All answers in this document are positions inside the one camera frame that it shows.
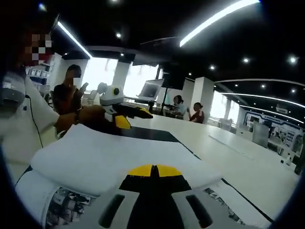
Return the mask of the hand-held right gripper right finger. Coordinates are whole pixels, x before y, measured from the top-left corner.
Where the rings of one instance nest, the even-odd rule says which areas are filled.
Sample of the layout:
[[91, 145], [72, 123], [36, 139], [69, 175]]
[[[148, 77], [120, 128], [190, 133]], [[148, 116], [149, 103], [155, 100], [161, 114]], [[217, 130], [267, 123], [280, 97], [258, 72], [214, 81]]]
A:
[[174, 167], [153, 167], [153, 222], [156, 229], [206, 229], [214, 220], [203, 198]]

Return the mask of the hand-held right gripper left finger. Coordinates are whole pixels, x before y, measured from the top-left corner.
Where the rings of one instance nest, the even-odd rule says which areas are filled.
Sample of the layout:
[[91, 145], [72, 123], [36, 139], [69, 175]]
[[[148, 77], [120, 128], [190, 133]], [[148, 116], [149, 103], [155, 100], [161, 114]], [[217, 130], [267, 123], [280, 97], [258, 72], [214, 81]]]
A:
[[103, 229], [141, 229], [152, 211], [147, 197], [155, 181], [155, 165], [131, 169], [114, 188], [101, 195], [98, 225]]

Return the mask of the person's left hand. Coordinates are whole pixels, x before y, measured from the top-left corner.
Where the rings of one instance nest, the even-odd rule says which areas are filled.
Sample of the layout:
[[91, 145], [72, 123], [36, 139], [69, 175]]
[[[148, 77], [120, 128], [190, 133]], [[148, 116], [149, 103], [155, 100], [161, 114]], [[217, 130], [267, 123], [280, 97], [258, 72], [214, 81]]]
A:
[[100, 105], [84, 106], [79, 113], [79, 123], [108, 134], [119, 134], [120, 129], [105, 118], [105, 110]]

